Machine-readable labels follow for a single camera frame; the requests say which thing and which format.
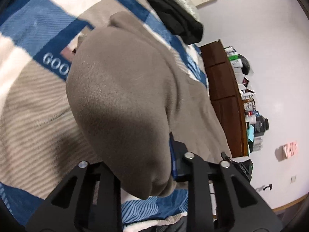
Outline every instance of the white wall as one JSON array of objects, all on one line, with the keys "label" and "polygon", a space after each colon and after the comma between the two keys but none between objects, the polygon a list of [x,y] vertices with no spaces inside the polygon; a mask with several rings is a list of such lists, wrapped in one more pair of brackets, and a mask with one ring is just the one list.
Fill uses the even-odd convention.
[{"label": "white wall", "polygon": [[[260,192],[271,208],[303,196],[309,191],[309,20],[296,0],[218,0],[199,13],[201,45],[221,39],[250,61],[257,109],[269,119],[263,149],[250,156],[251,184],[273,184]],[[276,148],[291,141],[298,141],[299,154],[278,162]]]}]

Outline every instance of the black cloth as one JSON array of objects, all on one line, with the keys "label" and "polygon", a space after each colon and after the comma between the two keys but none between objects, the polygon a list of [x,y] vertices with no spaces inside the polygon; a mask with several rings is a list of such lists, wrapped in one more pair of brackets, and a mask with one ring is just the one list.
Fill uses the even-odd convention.
[{"label": "black cloth", "polygon": [[203,25],[174,0],[147,1],[172,34],[180,36],[188,45],[200,42],[203,36]]},{"label": "black cloth", "polygon": [[183,216],[180,220],[171,225],[153,226],[140,232],[186,232],[187,231],[187,217]]}]

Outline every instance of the wall outlet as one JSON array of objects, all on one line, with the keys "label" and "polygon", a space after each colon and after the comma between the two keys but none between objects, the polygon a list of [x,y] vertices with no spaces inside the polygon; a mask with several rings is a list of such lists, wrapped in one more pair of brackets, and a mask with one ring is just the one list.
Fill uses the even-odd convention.
[{"label": "wall outlet", "polygon": [[294,183],[296,181],[296,175],[292,176],[291,183]]}]

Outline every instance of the silver bolt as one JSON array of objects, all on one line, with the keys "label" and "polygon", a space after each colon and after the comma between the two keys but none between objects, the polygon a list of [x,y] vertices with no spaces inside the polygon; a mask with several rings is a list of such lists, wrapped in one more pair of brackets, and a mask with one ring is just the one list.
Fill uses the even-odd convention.
[{"label": "silver bolt", "polygon": [[231,164],[228,161],[223,160],[220,162],[220,165],[224,168],[229,168]]},{"label": "silver bolt", "polygon": [[78,164],[78,166],[79,166],[80,168],[86,168],[86,167],[88,166],[88,162],[87,162],[87,161],[81,161],[81,162]]},{"label": "silver bolt", "polygon": [[187,159],[193,159],[193,158],[194,158],[194,153],[187,152],[187,153],[184,154],[184,156],[185,156]]}]

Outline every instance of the blue and white blanket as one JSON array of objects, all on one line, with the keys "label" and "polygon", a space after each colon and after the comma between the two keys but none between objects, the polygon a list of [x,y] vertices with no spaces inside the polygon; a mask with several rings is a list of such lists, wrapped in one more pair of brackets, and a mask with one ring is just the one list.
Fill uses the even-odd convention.
[{"label": "blue and white blanket", "polygon": [[[21,224],[80,160],[99,161],[70,111],[65,80],[78,37],[130,11],[207,84],[196,45],[172,35],[146,0],[14,0],[0,15],[0,196]],[[122,190],[124,231],[175,223],[186,215],[186,190],[139,200]]]}]

